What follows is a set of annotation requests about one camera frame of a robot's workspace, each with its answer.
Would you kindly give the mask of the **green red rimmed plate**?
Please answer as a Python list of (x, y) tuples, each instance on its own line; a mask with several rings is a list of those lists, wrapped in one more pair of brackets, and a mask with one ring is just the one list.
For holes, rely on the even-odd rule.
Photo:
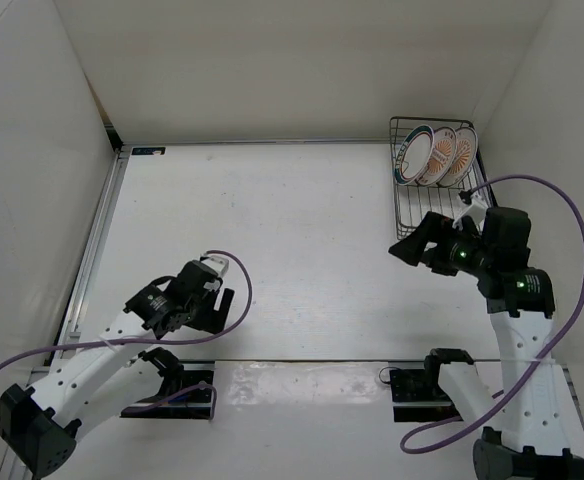
[(433, 137), (433, 129), (425, 124), (417, 126), (405, 137), (394, 160), (394, 179), (398, 185), (410, 185), (426, 171)]

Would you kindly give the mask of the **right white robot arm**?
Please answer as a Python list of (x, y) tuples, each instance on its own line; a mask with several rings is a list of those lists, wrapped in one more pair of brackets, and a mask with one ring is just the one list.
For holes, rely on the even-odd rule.
[(429, 212), (389, 252), (439, 275), (466, 273), (486, 300), (502, 396), (491, 396), (462, 349), (432, 350), (421, 375), (427, 396), (449, 397), (466, 424), (481, 428), (472, 451), (476, 477), (584, 479), (584, 458), (564, 431), (554, 366), (541, 352), (550, 343), (555, 302), (548, 274), (528, 264), (530, 231), (528, 215), (512, 208), (490, 207), (481, 220)]

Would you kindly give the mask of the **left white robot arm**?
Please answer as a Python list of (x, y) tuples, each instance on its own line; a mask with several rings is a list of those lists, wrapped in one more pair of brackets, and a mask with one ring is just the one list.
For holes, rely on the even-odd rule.
[(140, 400), (170, 400), (185, 386), (184, 368), (165, 348), (150, 347), (182, 327), (220, 333), (234, 292), (223, 286), (229, 263), (217, 255), (189, 261), (126, 303), (97, 338), (27, 388), (0, 398), (0, 436), (34, 478), (58, 470), (78, 442)]

